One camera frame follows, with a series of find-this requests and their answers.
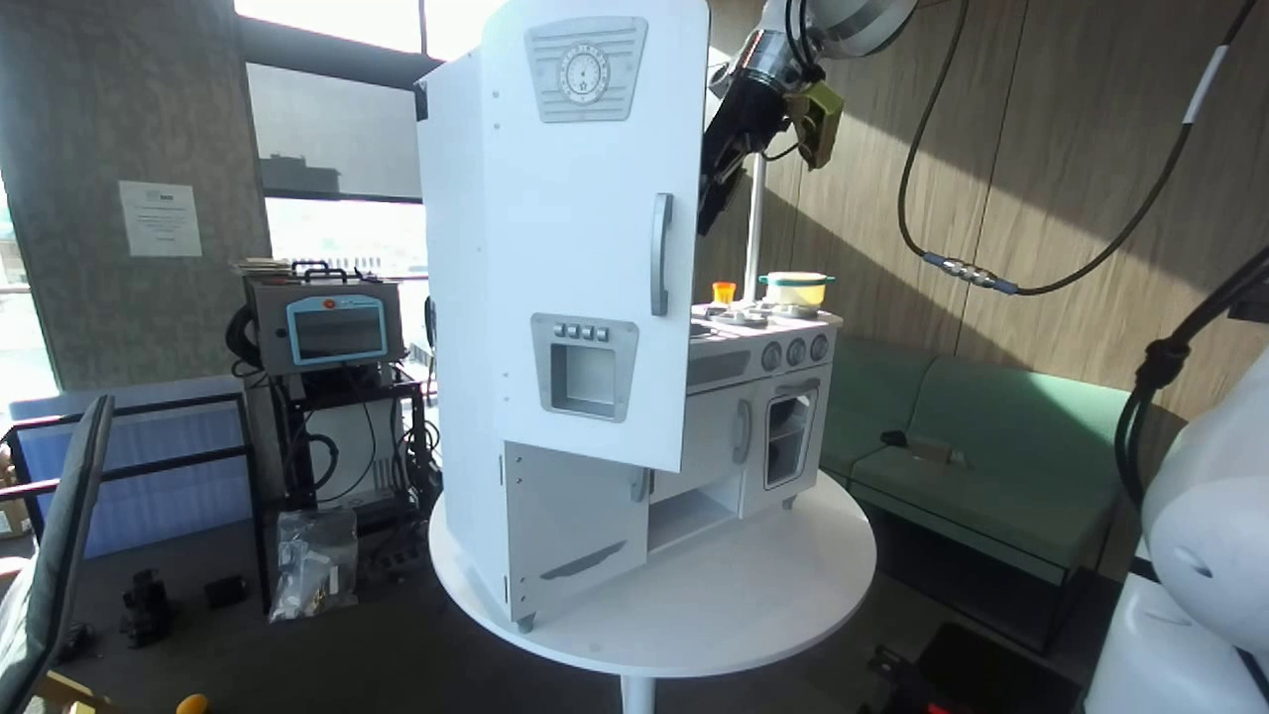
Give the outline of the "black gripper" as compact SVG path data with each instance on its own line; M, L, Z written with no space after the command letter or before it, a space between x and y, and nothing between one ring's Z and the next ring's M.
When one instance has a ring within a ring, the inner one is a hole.
M784 127L789 98L778 89L739 77L722 93L722 108L700 136L696 233L710 233L710 227L724 210L741 160L765 149L768 138Z

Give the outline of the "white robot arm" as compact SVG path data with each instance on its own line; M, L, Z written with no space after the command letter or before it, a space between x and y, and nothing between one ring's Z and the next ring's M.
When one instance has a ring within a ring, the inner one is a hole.
M763 19L710 78L722 108L700 138L696 231L718 221L741 164L800 124L800 98L826 82L821 61L880 53L913 13L915 0L763 0ZM1264 274L1269 250L1257 250L1142 354L1113 422L1113 469L1142 534L1084 714L1269 714L1269 357L1179 432L1155 480L1142 480L1139 450L1191 343L1260 292Z

